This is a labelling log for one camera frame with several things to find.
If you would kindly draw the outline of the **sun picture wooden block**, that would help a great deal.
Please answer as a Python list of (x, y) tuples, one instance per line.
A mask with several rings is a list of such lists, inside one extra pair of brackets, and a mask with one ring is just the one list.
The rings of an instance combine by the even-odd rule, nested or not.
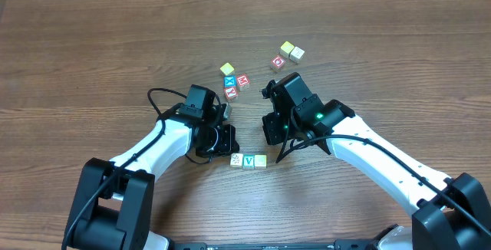
[(243, 165), (243, 157), (242, 153), (232, 153), (230, 156), (230, 166), (233, 168), (242, 168)]

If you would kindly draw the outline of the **green V wooden block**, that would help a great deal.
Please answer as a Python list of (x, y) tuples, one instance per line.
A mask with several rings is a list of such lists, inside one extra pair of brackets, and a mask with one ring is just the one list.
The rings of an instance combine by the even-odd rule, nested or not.
[(242, 168), (243, 169), (255, 169), (255, 156), (254, 155), (244, 155), (242, 158)]

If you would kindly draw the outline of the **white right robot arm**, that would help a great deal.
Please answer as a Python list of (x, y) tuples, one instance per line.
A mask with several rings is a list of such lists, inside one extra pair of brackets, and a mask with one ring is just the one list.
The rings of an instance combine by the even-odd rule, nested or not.
[(278, 158), (319, 146), (327, 154), (359, 169), (389, 194), (410, 216), (411, 226), (394, 225), (368, 249), (488, 249), (490, 203), (479, 181), (467, 173), (453, 179), (419, 163), (377, 135), (355, 112), (337, 100), (316, 97), (298, 101), (272, 99), (264, 116), (268, 144), (298, 144)]

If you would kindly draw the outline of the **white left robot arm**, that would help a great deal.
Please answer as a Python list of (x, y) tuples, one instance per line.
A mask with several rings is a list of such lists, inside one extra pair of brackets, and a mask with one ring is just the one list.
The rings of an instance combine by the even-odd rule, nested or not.
[(76, 249), (170, 249), (150, 231), (155, 182), (177, 159), (195, 149), (204, 163), (239, 151), (236, 129), (192, 125), (174, 116), (127, 152), (92, 158), (81, 170), (61, 247)]

